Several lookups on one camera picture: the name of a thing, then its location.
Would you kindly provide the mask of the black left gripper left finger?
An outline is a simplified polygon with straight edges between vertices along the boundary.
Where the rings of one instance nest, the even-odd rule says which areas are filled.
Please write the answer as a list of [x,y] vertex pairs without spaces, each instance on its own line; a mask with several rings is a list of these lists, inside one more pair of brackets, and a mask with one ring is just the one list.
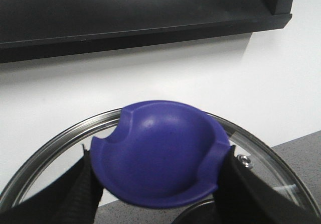
[[21,204],[1,213],[1,223],[94,223],[103,187],[89,151],[62,176]]

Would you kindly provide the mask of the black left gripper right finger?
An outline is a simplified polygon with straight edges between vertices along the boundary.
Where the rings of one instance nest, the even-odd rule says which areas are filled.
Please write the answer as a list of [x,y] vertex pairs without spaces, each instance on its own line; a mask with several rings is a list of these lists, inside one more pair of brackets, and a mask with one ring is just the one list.
[[224,159],[214,193],[221,223],[320,223],[247,169],[234,151],[232,146]]

